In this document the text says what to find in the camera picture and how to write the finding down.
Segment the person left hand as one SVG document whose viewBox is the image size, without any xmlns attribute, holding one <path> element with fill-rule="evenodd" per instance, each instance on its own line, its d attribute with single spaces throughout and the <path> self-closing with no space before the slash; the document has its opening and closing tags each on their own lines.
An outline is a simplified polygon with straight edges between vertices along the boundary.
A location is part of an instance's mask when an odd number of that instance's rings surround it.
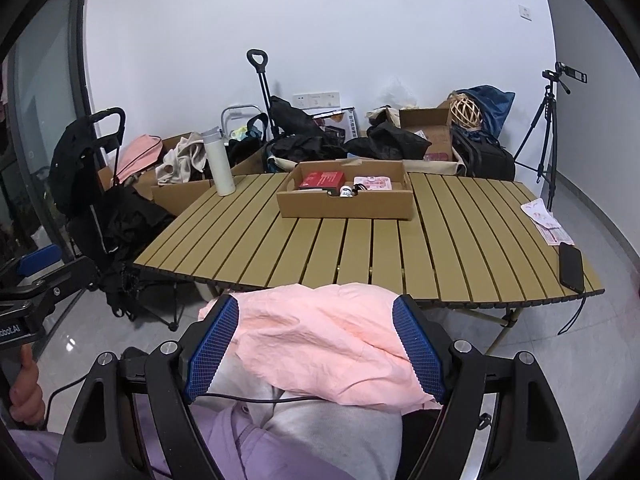
<svg viewBox="0 0 640 480">
<path fill-rule="evenodd" d="M 39 368 L 32 355 L 32 346 L 23 344 L 20 353 L 21 368 L 10 389 L 10 414 L 14 422 L 37 427 L 44 421 L 46 406 L 39 385 Z"/>
</svg>

